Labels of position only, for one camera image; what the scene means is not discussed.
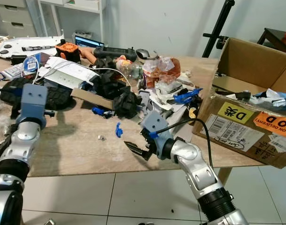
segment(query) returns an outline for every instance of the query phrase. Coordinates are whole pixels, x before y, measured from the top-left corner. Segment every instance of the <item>orange sticker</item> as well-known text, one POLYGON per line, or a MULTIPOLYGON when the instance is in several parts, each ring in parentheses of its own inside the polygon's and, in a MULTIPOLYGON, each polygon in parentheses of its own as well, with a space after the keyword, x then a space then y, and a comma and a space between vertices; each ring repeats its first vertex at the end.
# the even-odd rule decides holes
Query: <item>orange sticker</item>
POLYGON ((270 116, 267 113, 260 112, 254 119, 254 123, 258 127, 286 137, 286 117, 270 116))

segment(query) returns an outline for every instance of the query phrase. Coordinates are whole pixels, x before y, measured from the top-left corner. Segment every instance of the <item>laptop screen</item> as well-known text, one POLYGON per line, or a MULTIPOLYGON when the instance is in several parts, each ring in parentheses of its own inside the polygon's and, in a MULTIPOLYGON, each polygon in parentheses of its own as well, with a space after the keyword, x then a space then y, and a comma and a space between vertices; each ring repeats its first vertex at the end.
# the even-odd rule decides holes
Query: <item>laptop screen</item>
POLYGON ((105 45, 102 42, 90 40, 88 38, 80 37, 77 35, 75 36, 75 44, 81 47, 91 47, 91 48, 101 47, 105 45))

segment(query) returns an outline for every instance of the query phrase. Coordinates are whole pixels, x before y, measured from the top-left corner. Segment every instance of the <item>black game controller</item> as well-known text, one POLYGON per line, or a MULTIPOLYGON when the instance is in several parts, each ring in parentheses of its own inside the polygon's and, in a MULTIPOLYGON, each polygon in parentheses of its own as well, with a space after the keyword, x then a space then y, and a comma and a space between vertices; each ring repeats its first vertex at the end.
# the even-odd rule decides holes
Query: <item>black game controller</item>
POLYGON ((105 58, 107 56, 110 57, 120 57, 121 55, 125 55, 127 60, 131 60, 134 62, 137 59, 137 54, 135 50, 132 48, 123 49, 123 48, 110 48, 110 47, 97 47, 94 50, 94 56, 96 58, 105 58))

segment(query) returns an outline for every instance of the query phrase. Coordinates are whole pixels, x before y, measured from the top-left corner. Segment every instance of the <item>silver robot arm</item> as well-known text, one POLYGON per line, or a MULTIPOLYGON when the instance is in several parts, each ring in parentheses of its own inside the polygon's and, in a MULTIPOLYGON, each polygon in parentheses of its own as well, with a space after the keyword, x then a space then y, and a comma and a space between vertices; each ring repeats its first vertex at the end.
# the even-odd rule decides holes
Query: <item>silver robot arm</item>
POLYGON ((17 130, 0 144, 0 225, 20 224, 24 182, 40 131, 46 125, 46 98, 46 87, 24 85, 17 130))
POLYGON ((203 159, 199 147, 185 143, 180 138, 173 139, 169 130, 156 134, 155 131, 167 128, 168 123, 157 112, 152 111, 141 122, 141 135, 148 142, 149 151, 125 142, 129 149, 148 160, 152 154, 159 159, 171 159, 185 172, 186 180, 208 219, 208 225, 247 225, 245 217, 232 203, 233 196, 226 191, 214 170, 203 159))

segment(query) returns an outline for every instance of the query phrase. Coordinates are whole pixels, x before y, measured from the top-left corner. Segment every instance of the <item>cardboard piece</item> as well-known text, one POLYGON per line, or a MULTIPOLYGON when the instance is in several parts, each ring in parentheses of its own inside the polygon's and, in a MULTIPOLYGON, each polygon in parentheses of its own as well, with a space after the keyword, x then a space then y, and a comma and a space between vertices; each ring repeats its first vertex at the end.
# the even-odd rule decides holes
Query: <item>cardboard piece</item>
POLYGON ((89 91, 85 91, 82 89, 78 89, 78 88, 74 88, 72 93, 71 93, 72 97, 76 97, 76 98, 80 98, 82 100, 85 100, 87 102, 90 102, 92 104, 96 104, 96 105, 101 105, 105 108, 108 109, 113 109, 113 101, 106 99, 104 97, 101 97, 99 95, 93 94, 89 91))
MULTIPOLYGON (((213 83, 228 91, 253 94, 267 88, 286 92, 286 53, 262 45, 229 38, 218 72, 227 77, 212 78, 206 86, 213 83)), ((198 118, 206 122, 211 141, 262 163, 286 166, 286 116, 281 111, 271 112, 210 91, 203 97, 198 118)), ((193 133, 206 138, 199 123, 193 133)))

